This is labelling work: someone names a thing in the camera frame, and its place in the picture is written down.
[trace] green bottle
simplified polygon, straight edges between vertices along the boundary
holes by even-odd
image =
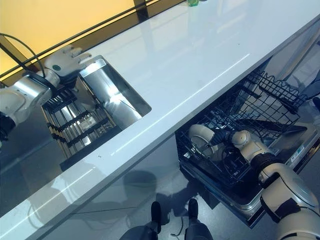
[[[190,7],[197,6],[198,3],[199,3],[199,0],[188,0],[188,5]]]

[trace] wire rack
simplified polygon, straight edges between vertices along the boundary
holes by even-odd
[[[93,111],[87,111],[66,87],[42,106],[50,133],[66,158],[83,150],[116,125],[97,99]]]
[[[248,130],[269,145],[299,119],[298,107],[305,99],[287,83],[255,70],[176,133],[179,158],[191,160],[225,187],[232,188],[245,181],[252,172],[250,165],[232,145],[219,145],[213,157],[205,158],[188,137],[190,126],[201,124],[213,131]]]

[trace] kitchen counter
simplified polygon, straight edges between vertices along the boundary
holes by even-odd
[[[0,239],[36,239],[63,221],[314,24],[319,9],[318,0],[183,2],[90,49],[151,112],[1,217]]]

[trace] sink basin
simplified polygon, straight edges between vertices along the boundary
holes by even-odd
[[[62,88],[43,105],[52,137],[66,156],[65,171],[151,111],[151,107],[100,55],[87,63],[75,88]]]

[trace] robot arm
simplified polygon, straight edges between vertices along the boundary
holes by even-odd
[[[54,97],[59,84],[65,85],[86,67],[82,61],[90,55],[81,52],[80,48],[67,45],[45,61],[45,77],[41,71],[26,72],[14,85],[0,89],[0,148],[1,142],[34,108]]]
[[[228,139],[258,173],[264,188],[260,201],[278,223],[277,239],[320,239],[319,203],[303,180],[248,131],[235,132]]]

